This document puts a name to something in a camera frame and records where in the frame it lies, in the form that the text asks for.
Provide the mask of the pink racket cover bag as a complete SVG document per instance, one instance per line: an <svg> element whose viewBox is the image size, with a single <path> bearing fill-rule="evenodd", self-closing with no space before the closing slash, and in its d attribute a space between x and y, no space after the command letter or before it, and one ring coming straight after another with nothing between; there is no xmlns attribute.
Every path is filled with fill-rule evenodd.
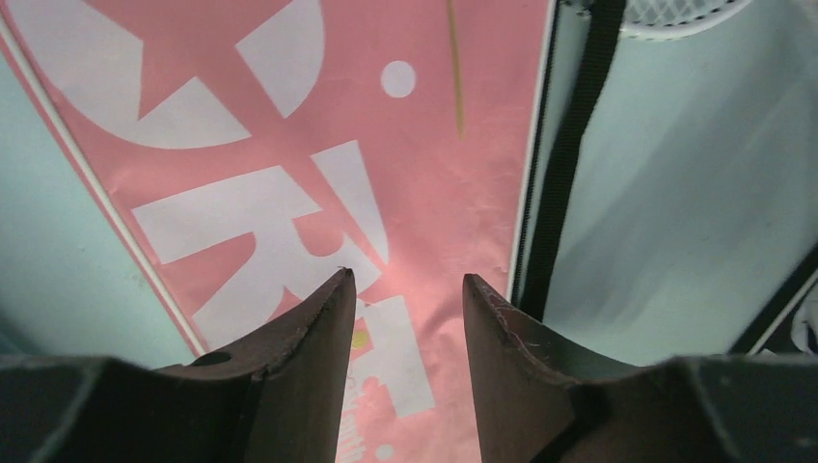
<svg viewBox="0 0 818 463"><path fill-rule="evenodd" d="M340 462L477 462L461 287L513 275L550 1L5 1L1 50L192 350L341 268Z"/></svg>

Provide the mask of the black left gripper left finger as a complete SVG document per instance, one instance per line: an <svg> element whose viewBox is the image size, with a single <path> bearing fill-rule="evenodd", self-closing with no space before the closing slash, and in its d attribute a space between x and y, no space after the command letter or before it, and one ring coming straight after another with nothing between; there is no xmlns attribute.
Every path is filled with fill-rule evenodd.
<svg viewBox="0 0 818 463"><path fill-rule="evenodd" d="M5 462L331 462L355 322L343 268L190 365L5 355Z"/></svg>

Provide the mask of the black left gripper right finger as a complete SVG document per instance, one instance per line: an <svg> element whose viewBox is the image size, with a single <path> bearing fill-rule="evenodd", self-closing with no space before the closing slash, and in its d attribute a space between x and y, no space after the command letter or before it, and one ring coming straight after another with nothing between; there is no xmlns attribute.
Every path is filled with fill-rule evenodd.
<svg viewBox="0 0 818 463"><path fill-rule="evenodd" d="M813 357L682 356L635 367L544 326L479 275L464 277L462 297L486 462L817 458Z"/></svg>

